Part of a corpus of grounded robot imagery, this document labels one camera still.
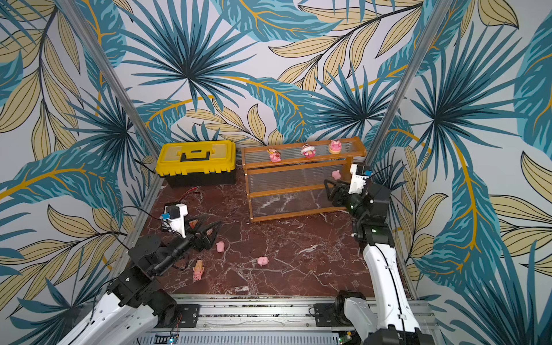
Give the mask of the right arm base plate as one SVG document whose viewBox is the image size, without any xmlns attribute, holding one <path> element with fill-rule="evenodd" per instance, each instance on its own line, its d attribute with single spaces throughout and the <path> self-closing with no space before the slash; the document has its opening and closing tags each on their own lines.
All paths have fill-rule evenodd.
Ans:
<svg viewBox="0 0 552 345">
<path fill-rule="evenodd" d="M 346 299 L 345 305 L 338 308 L 333 303 L 316 303 L 313 306 L 313 316 L 317 327 L 374 327 L 376 315 L 365 302 L 359 303 Z"/>
</svg>

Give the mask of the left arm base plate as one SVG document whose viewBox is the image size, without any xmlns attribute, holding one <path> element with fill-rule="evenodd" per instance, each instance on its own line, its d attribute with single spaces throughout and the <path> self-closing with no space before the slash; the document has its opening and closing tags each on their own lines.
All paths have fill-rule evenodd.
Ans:
<svg viewBox="0 0 552 345">
<path fill-rule="evenodd" d="M 169 326 L 174 329 L 194 329 L 198 323 L 200 309 L 199 304 L 178 304 Z"/>
</svg>

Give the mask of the orange clear plastic shelf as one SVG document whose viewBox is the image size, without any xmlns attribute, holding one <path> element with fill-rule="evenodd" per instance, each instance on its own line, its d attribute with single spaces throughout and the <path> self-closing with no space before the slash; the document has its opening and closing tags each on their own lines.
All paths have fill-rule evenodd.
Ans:
<svg viewBox="0 0 552 345">
<path fill-rule="evenodd" d="M 330 140 L 310 142 L 316 148 L 314 158 L 301 153 L 302 143 L 250 147 L 241 151 L 250 221 L 272 221 L 297 216 L 308 216 L 343 211 L 334 207 L 326 197 L 324 180 L 339 170 L 346 182 L 355 158 L 363 158 L 367 151 L 361 139 L 341 139 L 339 155 L 329 152 Z M 271 162 L 267 150 L 281 153 L 280 162 Z"/>
</svg>

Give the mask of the yellow black toolbox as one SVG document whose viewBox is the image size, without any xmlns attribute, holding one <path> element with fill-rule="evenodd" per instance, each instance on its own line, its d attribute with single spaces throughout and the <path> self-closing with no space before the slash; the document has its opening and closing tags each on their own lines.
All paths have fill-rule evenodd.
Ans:
<svg viewBox="0 0 552 345">
<path fill-rule="evenodd" d="M 232 185 L 236 156 L 229 140 L 171 143 L 162 147 L 155 171 L 172 188 Z"/>
</svg>

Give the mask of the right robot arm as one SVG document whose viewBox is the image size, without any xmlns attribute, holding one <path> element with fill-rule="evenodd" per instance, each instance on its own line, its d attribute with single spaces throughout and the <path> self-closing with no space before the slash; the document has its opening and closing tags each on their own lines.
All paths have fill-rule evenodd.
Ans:
<svg viewBox="0 0 552 345">
<path fill-rule="evenodd" d="M 326 179 L 326 197 L 352 217 L 352 237 L 359 244 L 375 294 L 376 309 L 358 293 L 341 292 L 334 317 L 354 327 L 361 344 L 434 344 L 410 306 L 400 276 L 396 244 L 387 224 L 390 190 L 367 181 L 356 188 Z"/>
</svg>

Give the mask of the pink round pig figure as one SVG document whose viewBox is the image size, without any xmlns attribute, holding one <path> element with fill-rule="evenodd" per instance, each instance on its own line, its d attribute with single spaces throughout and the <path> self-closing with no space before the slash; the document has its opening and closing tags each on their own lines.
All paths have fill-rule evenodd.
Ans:
<svg viewBox="0 0 552 345">
<path fill-rule="evenodd" d="M 339 155 L 342 151 L 342 142 L 339 139 L 333 139 L 329 144 L 329 152 L 332 155 Z"/>
</svg>

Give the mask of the pink yellow figure toy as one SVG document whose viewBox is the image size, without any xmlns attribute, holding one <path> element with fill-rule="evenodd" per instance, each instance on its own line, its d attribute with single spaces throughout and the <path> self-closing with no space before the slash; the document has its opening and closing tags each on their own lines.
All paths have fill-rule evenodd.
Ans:
<svg viewBox="0 0 552 345">
<path fill-rule="evenodd" d="M 269 159 L 271 162 L 280 162 L 281 161 L 281 153 L 274 149 L 270 148 L 267 150 L 267 153 L 269 154 Z"/>
</svg>

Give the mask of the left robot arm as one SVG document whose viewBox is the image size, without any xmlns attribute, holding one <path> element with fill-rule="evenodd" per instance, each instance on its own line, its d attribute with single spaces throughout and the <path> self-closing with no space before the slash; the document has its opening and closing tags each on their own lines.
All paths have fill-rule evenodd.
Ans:
<svg viewBox="0 0 552 345">
<path fill-rule="evenodd" d="M 110 281 L 106 293 L 94 300 L 89 315 L 60 343 L 131 344 L 157 326 L 168 327 L 172 336 L 180 327 L 195 327 L 199 306 L 178 306 L 162 289 L 159 278 L 189 252 L 211 249 L 222 223 L 207 224 L 203 218 L 193 218 L 184 225 L 184 237 L 167 244 L 154 234 L 140 237 L 129 250 L 129 266 Z"/>
</svg>

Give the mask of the pink strawberry cake figure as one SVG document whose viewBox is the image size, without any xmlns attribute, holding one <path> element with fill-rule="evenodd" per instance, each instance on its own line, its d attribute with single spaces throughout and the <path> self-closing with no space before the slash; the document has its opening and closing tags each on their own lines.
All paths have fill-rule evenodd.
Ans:
<svg viewBox="0 0 552 345">
<path fill-rule="evenodd" d="M 300 153 L 308 159 L 316 156 L 316 148 L 313 145 L 305 144 L 302 146 Z"/>
</svg>

